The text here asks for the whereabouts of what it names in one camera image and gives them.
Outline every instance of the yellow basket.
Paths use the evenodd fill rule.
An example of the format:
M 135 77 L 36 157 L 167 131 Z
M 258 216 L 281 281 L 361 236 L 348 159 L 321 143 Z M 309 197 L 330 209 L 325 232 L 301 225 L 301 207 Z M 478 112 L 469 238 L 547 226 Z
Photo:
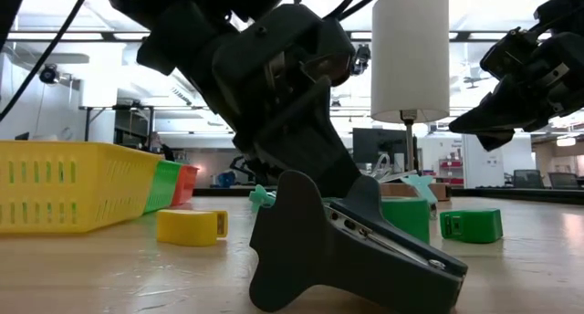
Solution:
M 104 143 L 0 141 L 0 233 L 83 233 L 140 217 L 160 159 Z

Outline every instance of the red basket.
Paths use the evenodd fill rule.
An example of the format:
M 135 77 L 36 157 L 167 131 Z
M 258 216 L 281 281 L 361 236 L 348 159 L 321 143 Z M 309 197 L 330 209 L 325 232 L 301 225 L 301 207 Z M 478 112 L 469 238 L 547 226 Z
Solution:
M 194 183 L 197 179 L 199 168 L 184 165 L 179 171 L 179 178 L 174 189 L 171 206 L 178 206 L 189 202 L 193 197 Z

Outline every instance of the wooden table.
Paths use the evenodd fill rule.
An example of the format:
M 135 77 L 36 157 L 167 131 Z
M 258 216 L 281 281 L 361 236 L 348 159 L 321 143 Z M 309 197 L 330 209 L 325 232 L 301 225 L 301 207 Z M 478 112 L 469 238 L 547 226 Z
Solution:
M 157 244 L 148 215 L 88 235 L 0 238 L 0 312 L 258 313 L 247 296 L 257 257 L 246 200 L 195 198 L 193 207 L 227 209 L 229 237 L 208 248 Z M 433 246 L 470 267 L 457 313 L 584 313 L 584 207 L 454 198 L 440 209 L 486 207 L 503 212 L 505 239 L 492 245 L 442 240 L 432 222 Z M 316 287 L 281 312 L 384 311 Z

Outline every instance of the teal clip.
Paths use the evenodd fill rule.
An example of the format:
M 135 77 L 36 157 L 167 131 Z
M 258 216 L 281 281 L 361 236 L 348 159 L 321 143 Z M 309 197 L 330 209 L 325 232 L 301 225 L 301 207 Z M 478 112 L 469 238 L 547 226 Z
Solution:
M 418 196 L 420 196 L 422 199 L 425 199 L 428 204 L 438 203 L 438 198 L 436 198 L 436 195 L 434 195 L 430 189 L 430 183 L 433 180 L 432 176 L 418 176 L 417 174 L 414 174 L 407 177 L 402 177 L 400 179 L 402 182 L 407 183 L 413 187 L 413 189 L 416 190 Z
M 249 193 L 252 202 L 252 212 L 257 213 L 259 208 L 271 208 L 276 203 L 276 192 L 266 192 L 262 185 L 256 185 L 255 190 Z

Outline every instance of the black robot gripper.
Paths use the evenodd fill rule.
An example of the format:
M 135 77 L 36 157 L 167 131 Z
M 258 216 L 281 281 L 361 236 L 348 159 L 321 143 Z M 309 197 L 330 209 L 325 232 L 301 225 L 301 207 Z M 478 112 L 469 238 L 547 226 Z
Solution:
M 468 267 L 387 223 L 380 203 L 369 176 L 323 204 L 308 176 L 282 173 L 276 203 L 260 209 L 250 241 L 259 256 L 252 302 L 274 312 L 325 285 L 401 314 L 450 313 Z

